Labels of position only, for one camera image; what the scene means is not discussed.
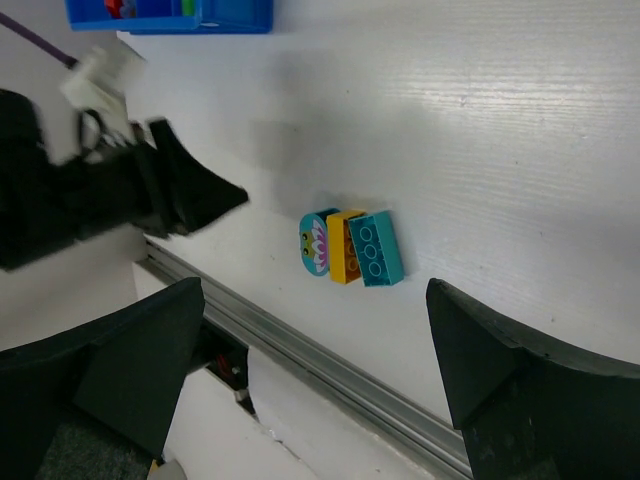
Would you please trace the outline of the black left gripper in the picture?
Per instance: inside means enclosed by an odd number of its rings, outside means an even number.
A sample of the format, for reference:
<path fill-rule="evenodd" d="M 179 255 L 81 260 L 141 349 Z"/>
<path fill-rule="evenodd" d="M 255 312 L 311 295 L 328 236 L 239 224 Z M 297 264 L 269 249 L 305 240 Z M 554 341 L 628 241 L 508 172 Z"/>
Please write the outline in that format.
<path fill-rule="evenodd" d="M 149 123 L 152 148 L 111 136 L 95 110 L 76 115 L 77 152 L 50 161 L 34 104 L 1 93 L 1 267 L 16 270 L 123 224 L 194 234 L 249 203 L 248 192 L 198 162 L 169 121 Z"/>

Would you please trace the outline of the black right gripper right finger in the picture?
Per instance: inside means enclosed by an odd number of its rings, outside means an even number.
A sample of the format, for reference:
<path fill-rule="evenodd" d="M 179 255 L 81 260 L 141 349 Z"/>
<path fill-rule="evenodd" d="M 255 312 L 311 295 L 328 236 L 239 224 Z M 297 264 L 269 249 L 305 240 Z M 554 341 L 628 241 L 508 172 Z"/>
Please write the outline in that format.
<path fill-rule="evenodd" d="M 638 478 L 638 365 L 535 330 L 440 279 L 426 304 L 474 478 Z"/>

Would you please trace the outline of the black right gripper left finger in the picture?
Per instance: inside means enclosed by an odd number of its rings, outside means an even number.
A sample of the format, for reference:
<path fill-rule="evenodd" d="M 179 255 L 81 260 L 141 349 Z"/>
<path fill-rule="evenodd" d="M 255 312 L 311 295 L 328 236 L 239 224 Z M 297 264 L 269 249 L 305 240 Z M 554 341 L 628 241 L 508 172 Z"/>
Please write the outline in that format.
<path fill-rule="evenodd" d="M 4 479 L 144 479 L 203 319 L 196 278 L 1 353 Z"/>

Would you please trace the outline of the printed cyan round tile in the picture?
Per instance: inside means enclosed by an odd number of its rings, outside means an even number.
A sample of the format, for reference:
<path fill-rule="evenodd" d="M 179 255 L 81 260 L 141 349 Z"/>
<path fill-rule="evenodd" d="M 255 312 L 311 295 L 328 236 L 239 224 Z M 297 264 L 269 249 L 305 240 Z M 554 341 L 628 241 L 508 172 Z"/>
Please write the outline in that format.
<path fill-rule="evenodd" d="M 300 254 L 304 267 L 313 276 L 322 277 L 329 270 L 328 227 L 329 215 L 338 213 L 329 208 L 304 215 L 299 222 Z"/>

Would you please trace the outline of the yellow long brick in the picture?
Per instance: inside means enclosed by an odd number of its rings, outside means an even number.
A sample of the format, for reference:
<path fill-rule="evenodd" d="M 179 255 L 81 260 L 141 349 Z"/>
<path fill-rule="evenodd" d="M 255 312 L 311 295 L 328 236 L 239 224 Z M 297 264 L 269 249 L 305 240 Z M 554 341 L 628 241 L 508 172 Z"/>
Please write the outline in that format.
<path fill-rule="evenodd" d="M 365 214 L 362 210 L 344 210 L 327 217 L 329 274 L 333 282 L 346 285 L 361 276 L 349 221 Z"/>

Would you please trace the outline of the cyan studded brick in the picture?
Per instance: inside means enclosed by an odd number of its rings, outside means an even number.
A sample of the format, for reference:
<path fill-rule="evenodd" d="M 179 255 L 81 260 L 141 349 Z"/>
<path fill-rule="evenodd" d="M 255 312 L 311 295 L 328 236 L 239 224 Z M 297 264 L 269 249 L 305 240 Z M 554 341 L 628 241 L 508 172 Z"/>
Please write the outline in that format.
<path fill-rule="evenodd" d="M 348 226 L 365 287 L 388 287 L 404 280 L 389 210 L 350 219 Z"/>

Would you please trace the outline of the green two-stud brick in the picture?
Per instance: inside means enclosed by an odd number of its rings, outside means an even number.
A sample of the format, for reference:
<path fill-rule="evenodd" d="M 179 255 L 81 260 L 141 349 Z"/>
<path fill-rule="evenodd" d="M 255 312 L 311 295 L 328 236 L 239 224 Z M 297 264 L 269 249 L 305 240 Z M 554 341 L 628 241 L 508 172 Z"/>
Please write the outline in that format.
<path fill-rule="evenodd" d="M 181 0 L 181 14 L 193 16 L 195 14 L 195 0 Z"/>

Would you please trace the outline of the red brick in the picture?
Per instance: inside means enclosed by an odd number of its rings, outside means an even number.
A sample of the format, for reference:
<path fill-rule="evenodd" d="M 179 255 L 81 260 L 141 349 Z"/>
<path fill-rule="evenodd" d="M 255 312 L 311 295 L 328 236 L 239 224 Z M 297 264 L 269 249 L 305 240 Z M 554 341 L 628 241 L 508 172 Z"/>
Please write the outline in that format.
<path fill-rule="evenodd" d="M 127 19 L 136 16 L 136 2 L 134 0 L 105 0 L 104 6 L 114 19 Z"/>

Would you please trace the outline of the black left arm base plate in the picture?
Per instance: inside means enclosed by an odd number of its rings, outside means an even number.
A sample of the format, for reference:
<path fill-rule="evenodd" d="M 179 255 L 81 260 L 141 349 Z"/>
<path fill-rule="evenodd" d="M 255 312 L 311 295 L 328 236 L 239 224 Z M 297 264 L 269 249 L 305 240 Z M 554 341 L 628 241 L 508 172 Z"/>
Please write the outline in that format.
<path fill-rule="evenodd" d="M 207 320 L 200 325 L 188 373 L 202 369 L 230 387 L 237 402 L 249 398 L 248 347 Z"/>

